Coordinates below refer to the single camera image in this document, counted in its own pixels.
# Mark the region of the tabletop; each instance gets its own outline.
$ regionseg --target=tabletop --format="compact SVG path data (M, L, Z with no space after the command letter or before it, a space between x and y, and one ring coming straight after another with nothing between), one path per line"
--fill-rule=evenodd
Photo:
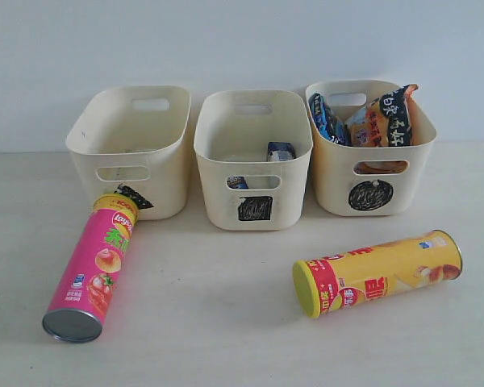
M185 209L136 225L102 335L61 343L41 318L90 214L68 153L0 154L0 386L483 386L484 143L436 143L411 207L343 218L316 202L282 231L209 222L196 169ZM291 268L447 231L455 281L317 319Z

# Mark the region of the basket handle hole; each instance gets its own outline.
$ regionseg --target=basket handle hole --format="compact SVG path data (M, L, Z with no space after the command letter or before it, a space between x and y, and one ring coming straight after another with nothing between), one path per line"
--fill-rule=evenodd
M273 106L269 104L235 105L237 115L269 115L273 113Z
M409 168L405 160L394 161L360 161L355 164L353 171L357 175L398 175Z
M170 109L170 101L167 98L133 99L131 105L133 109L142 111L165 111Z
M97 177L101 181L145 181L150 176L151 171L143 165L97 169Z
M337 93L328 96L329 106L362 106L367 101L364 93Z
M229 189L276 189L282 184L277 175L269 176L230 176L226 179Z

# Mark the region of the white wall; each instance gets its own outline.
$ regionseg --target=white wall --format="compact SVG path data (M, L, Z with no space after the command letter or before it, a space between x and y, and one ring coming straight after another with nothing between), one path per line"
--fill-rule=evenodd
M442 140L484 139L484 1L0 0L0 152L64 150L113 85L419 83Z

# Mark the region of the pink chip can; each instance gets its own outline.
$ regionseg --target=pink chip can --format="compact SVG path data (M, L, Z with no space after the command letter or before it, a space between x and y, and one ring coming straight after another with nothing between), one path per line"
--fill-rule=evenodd
M43 317L47 333L71 343L100 336L137 218L138 207L123 195L95 202Z

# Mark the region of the cream storage bin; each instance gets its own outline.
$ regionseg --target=cream storage bin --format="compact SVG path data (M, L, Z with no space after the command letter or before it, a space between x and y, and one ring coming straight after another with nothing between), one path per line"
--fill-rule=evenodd
M333 81L310 85L307 102L314 93L324 96L364 94L366 102L381 97L399 86L384 81ZM330 106L345 121L362 105ZM312 181L318 203L327 211L343 216L390 215L405 210L415 195L425 163L436 139L436 129L424 112L412 104L410 110L413 146L400 148L351 148L334 144L318 132L311 119L314 137ZM406 168L397 174L357 174L360 162L401 160Z
M296 158L267 162L270 141ZM194 137L209 219L226 230L280 230L301 216L312 137L304 102L276 90L224 91L202 105ZM249 189L227 186L244 177Z
M66 138L91 202L117 190L140 219L163 219L186 204L190 93L176 86L128 86L97 94Z

